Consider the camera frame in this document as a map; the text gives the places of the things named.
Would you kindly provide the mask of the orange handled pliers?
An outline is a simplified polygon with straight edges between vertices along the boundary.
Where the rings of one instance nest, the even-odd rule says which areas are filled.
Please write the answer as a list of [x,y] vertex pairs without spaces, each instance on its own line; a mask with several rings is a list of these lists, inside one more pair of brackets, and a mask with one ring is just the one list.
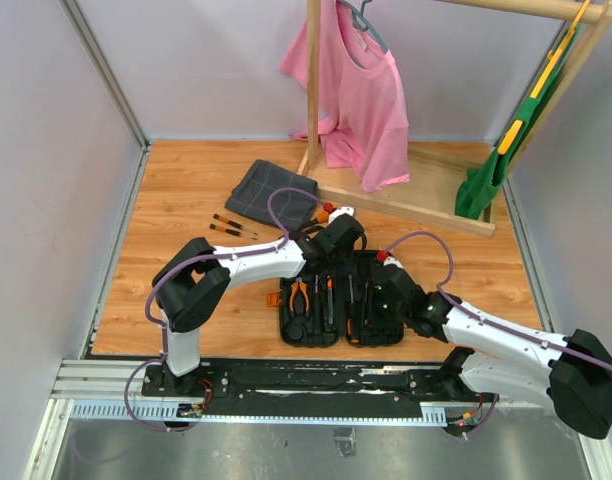
[[294,315],[305,315],[310,308],[307,284],[297,277],[291,285],[289,310]]

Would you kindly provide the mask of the black plastic tool case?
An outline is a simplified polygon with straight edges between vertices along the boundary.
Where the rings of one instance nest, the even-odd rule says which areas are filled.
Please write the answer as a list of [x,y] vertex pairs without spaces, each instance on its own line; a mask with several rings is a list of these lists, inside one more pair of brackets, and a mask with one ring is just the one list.
[[[377,310],[373,299],[372,277],[379,265],[376,250],[356,250],[339,263],[320,273],[302,274],[300,277],[308,288],[310,308],[305,315],[294,315],[289,310],[291,285],[295,279],[281,279],[279,289],[266,297],[266,304],[278,312],[278,329],[281,340],[294,347],[330,347],[338,340],[345,339],[354,347],[385,347],[401,342],[404,326],[397,320],[388,319]],[[349,309],[348,275],[354,274],[359,283],[360,301],[360,344],[353,345],[347,338]],[[311,315],[312,279],[319,276],[322,304],[321,320],[315,322]],[[333,277],[334,324],[327,324],[326,279]]]

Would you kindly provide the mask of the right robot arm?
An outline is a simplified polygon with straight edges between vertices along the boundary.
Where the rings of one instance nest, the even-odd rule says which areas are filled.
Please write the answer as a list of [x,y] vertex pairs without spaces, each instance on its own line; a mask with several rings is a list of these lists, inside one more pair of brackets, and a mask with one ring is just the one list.
[[594,334],[531,329],[442,290],[425,292],[386,252],[377,255],[373,290],[378,312],[421,337],[454,344],[438,377],[449,399],[507,397],[542,407],[586,437],[608,436],[612,356]]

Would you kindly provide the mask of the black handled nut driver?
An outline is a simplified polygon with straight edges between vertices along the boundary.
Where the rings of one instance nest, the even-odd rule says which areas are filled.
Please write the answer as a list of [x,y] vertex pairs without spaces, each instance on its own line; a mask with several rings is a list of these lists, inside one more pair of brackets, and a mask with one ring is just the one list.
[[361,295],[359,291],[359,283],[354,274],[348,275],[349,285],[349,309],[348,309],[348,320],[347,320],[347,338],[353,345],[360,344],[360,327],[359,327],[359,310]]

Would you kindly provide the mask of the claw hammer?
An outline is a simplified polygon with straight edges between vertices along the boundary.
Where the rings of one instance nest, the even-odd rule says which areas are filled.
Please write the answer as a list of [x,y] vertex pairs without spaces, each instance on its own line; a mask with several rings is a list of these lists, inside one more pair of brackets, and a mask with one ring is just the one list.
[[321,320],[322,304],[320,295],[320,281],[319,276],[315,275],[312,279],[312,292],[311,292],[311,315],[315,322]]

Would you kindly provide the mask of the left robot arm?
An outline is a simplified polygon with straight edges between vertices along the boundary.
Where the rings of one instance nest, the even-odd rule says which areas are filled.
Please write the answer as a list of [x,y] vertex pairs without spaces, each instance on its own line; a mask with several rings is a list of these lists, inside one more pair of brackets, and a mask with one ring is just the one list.
[[288,232],[257,246],[216,247],[203,238],[189,241],[152,281],[146,318],[162,330],[162,389],[190,397],[201,384],[199,334],[223,295],[263,280],[316,274],[354,250],[363,226],[342,213],[310,236]]

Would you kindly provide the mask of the orange utility knife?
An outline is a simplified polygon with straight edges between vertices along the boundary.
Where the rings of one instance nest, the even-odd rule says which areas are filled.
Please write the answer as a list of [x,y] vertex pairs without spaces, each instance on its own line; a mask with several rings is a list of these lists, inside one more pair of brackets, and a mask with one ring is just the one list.
[[327,293],[327,324],[334,324],[334,295],[333,295],[333,277],[328,275],[326,279],[326,293]]

